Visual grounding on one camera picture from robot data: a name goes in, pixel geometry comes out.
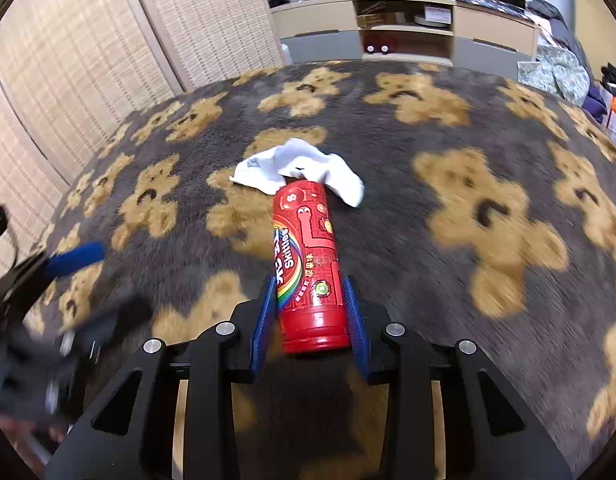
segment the cardboard box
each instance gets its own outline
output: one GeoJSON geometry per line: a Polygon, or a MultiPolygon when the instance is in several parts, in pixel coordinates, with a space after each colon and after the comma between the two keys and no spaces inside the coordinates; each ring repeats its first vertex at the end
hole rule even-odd
{"type": "Polygon", "coordinates": [[[364,14],[357,16],[357,25],[361,28],[372,28],[379,25],[397,25],[405,23],[406,17],[403,12],[378,12],[376,14],[364,14]]]}

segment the pile of clothes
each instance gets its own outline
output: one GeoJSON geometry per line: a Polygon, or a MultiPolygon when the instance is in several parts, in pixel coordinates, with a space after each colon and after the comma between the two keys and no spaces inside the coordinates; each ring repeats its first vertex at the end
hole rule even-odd
{"type": "Polygon", "coordinates": [[[537,61],[518,63],[519,81],[584,108],[601,124],[608,111],[581,43],[554,5],[532,0],[526,8],[541,34],[537,61]]]}

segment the white cloth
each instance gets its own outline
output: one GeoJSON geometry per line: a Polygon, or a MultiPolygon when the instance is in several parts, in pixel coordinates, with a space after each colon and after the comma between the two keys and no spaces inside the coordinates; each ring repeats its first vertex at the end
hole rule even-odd
{"type": "Polygon", "coordinates": [[[364,183],[344,159],[334,153],[324,155],[301,139],[290,139],[241,161],[230,180],[274,195],[286,185],[285,176],[325,184],[352,207],[364,197],[364,183]]]}

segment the blue gripper pad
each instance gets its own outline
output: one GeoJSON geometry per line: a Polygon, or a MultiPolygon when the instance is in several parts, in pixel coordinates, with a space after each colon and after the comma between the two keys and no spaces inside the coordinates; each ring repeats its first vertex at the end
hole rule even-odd
{"type": "Polygon", "coordinates": [[[346,318],[348,319],[348,333],[355,364],[361,376],[368,380],[370,377],[370,341],[364,329],[364,320],[359,313],[359,305],[355,296],[355,289],[350,278],[344,279],[344,301],[346,302],[346,318]]]}
{"type": "Polygon", "coordinates": [[[100,262],[106,257],[106,248],[99,242],[92,242],[58,254],[48,260],[46,276],[54,280],[76,273],[83,267],[100,262]]]}
{"type": "Polygon", "coordinates": [[[263,368],[270,342],[272,323],[277,313],[277,279],[275,276],[270,278],[264,300],[259,311],[259,319],[252,335],[252,348],[250,355],[250,372],[256,378],[263,368]]]}

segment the beige lattice panel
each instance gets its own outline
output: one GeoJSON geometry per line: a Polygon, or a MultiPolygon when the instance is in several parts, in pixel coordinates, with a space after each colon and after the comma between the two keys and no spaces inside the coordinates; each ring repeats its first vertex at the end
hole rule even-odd
{"type": "MultiPolygon", "coordinates": [[[[67,189],[22,128],[0,88],[0,204],[8,210],[20,260],[41,236],[67,189]]],[[[5,234],[0,238],[0,277],[13,256],[5,234]]]]}
{"type": "Polygon", "coordinates": [[[15,0],[0,23],[0,79],[68,182],[131,111],[172,97],[127,0],[15,0]]]}
{"type": "Polygon", "coordinates": [[[142,0],[186,89],[281,66],[266,0],[142,0]]]}

